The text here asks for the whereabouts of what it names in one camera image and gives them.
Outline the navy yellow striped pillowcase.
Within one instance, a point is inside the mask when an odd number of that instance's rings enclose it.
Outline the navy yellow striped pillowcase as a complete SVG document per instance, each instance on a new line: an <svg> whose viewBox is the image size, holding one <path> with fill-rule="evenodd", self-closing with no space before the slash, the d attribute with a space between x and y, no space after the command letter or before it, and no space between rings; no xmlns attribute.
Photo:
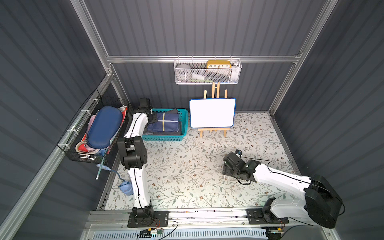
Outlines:
<svg viewBox="0 0 384 240"><path fill-rule="evenodd" d="M157 121L147 128L148 135L178 136L181 133L181 122L177 113L157 113Z"/></svg>

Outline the dark checked pillowcase front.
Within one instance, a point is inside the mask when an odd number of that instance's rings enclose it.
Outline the dark checked pillowcase front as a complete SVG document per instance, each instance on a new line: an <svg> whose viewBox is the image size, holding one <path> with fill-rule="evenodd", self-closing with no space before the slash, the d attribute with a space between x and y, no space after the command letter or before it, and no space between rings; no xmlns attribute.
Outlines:
<svg viewBox="0 0 384 240"><path fill-rule="evenodd" d="M168 135L179 136L182 134L182 124L179 120L177 109L170 110L165 114L165 130Z"/></svg>

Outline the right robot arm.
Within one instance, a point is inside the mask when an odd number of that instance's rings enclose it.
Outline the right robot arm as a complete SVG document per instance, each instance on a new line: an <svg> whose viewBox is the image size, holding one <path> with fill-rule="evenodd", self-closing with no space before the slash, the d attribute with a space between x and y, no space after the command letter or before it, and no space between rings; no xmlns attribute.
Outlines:
<svg viewBox="0 0 384 240"><path fill-rule="evenodd" d="M226 155L222 174L235 178L242 185L267 184L294 196L291 200L270 197L261 209L248 209L251 225L260 221L284 225L289 219L310 219L321 227L335 228L338 217L345 212L345 205L326 178L288 174L271 168L264 160L248 158L245 162L241 156L240 150Z"/></svg>

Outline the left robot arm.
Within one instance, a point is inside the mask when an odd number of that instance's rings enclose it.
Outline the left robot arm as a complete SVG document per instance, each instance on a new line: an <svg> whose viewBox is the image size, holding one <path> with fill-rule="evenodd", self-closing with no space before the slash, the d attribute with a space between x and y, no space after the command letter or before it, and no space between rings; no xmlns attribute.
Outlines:
<svg viewBox="0 0 384 240"><path fill-rule="evenodd" d="M145 187L144 168L148 161L148 153L143 141L145 127L152 120L154 120L154 115L151 100L141 98L132 115L130 125L124 136L118 139L117 146L121 163L128 171L133 189L133 218L154 222L154 209L148 189Z"/></svg>

